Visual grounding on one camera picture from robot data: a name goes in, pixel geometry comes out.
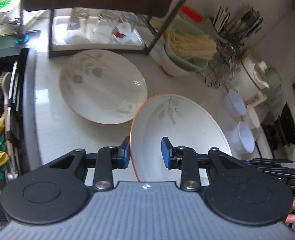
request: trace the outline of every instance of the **plastic bowl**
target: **plastic bowl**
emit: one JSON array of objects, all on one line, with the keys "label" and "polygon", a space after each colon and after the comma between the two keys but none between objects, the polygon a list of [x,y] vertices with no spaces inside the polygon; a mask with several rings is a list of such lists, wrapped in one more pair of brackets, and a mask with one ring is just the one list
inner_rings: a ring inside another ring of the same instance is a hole
[{"label": "plastic bowl", "polygon": [[255,149],[255,141],[251,129],[245,122],[239,122],[233,129],[229,138],[230,147],[238,153],[252,153]]},{"label": "plastic bowl", "polygon": [[[183,21],[182,19],[174,19],[169,31],[175,30],[181,33],[192,34],[192,35],[205,35],[199,28]],[[165,52],[172,62],[174,62],[181,69],[186,71],[203,70],[208,66],[209,61],[206,59],[192,59],[187,61],[186,59],[177,56],[171,49],[170,46],[171,37],[167,35],[165,43]]]},{"label": "plastic bowl", "polygon": [[170,58],[166,55],[164,48],[162,48],[161,57],[162,57],[161,68],[168,76],[178,77],[178,76],[190,75],[193,73],[193,71],[186,71],[179,68],[177,65],[175,65],[170,60]]},{"label": "plastic bowl", "polygon": [[235,90],[230,89],[229,93],[223,98],[223,105],[232,117],[246,114],[246,107],[241,95]]},{"label": "plastic bowl", "polygon": [[251,105],[247,105],[246,107],[246,115],[244,117],[244,122],[246,122],[250,129],[258,129],[261,126],[257,113]]}]

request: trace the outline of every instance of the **faucet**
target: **faucet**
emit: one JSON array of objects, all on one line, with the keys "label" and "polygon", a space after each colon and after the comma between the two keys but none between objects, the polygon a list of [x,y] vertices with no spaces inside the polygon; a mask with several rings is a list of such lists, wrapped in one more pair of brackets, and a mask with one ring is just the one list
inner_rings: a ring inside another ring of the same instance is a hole
[{"label": "faucet", "polygon": [[10,19],[8,15],[2,18],[2,22],[16,34],[15,43],[24,44],[29,40],[29,36],[25,33],[23,25],[23,4],[24,0],[20,0],[20,15],[19,18]]}]

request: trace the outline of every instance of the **glass cup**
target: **glass cup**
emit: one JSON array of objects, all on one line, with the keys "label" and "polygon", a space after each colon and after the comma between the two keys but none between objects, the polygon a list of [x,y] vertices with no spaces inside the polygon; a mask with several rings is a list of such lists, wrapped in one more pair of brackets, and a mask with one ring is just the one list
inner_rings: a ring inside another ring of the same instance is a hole
[{"label": "glass cup", "polygon": [[130,39],[138,20],[139,19],[134,13],[122,12],[117,19],[117,24],[112,30],[114,39],[118,42],[127,42]]},{"label": "glass cup", "polygon": [[67,32],[64,40],[68,44],[80,44],[86,40],[86,27],[89,20],[89,11],[86,8],[72,9]]},{"label": "glass cup", "polygon": [[110,43],[112,29],[120,14],[119,11],[102,10],[89,39],[94,43]]}]

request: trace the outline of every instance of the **white tray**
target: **white tray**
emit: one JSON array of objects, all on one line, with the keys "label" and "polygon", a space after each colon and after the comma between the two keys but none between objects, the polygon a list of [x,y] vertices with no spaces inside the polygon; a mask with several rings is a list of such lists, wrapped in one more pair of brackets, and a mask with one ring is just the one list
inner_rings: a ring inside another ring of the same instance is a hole
[{"label": "white tray", "polygon": [[[131,49],[131,50],[142,50],[145,47],[144,41],[138,34],[137,30],[134,30],[129,41],[126,43],[118,43],[111,40],[111,43],[93,43],[89,39],[86,39],[83,44],[67,44],[64,41],[66,29],[69,22],[69,16],[57,16],[53,19],[53,37],[52,37],[52,50],[78,50],[78,49]],[[86,37],[88,37],[98,20],[98,17],[89,17]]]}]

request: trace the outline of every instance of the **white bowl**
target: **white bowl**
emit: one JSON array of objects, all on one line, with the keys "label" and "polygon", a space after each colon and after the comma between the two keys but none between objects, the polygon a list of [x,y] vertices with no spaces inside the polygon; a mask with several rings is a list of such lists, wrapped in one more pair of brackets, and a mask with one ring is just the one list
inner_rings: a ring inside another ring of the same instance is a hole
[{"label": "white bowl", "polygon": [[75,54],[61,69],[60,89],[75,113],[103,124],[131,120],[148,96],[145,80],[135,65],[100,49]]},{"label": "white bowl", "polygon": [[257,113],[255,109],[253,108],[253,106],[251,105],[247,105],[246,107],[244,122],[246,122],[246,124],[249,126],[250,129],[254,129],[254,128],[258,129],[261,126]]},{"label": "white bowl", "polygon": [[161,68],[163,71],[168,75],[172,77],[179,77],[179,76],[186,76],[193,73],[193,71],[186,71],[175,65],[175,63],[170,60],[168,55],[166,54],[164,47],[162,47],[161,51],[161,57],[162,57],[162,65]]},{"label": "white bowl", "polygon": [[229,143],[237,153],[252,153],[255,149],[253,134],[245,122],[239,122],[233,129],[230,134]]},{"label": "white bowl", "polygon": [[230,89],[229,93],[225,95],[223,98],[223,104],[226,111],[232,117],[238,117],[246,114],[244,101],[235,89]]},{"label": "white bowl", "polygon": [[[156,95],[140,107],[131,127],[131,157],[139,181],[180,180],[181,171],[165,167],[163,137],[175,147],[191,147],[197,153],[207,154],[211,147],[218,147],[232,155],[222,130],[201,106],[179,95]],[[207,177],[205,169],[199,171]]]}]

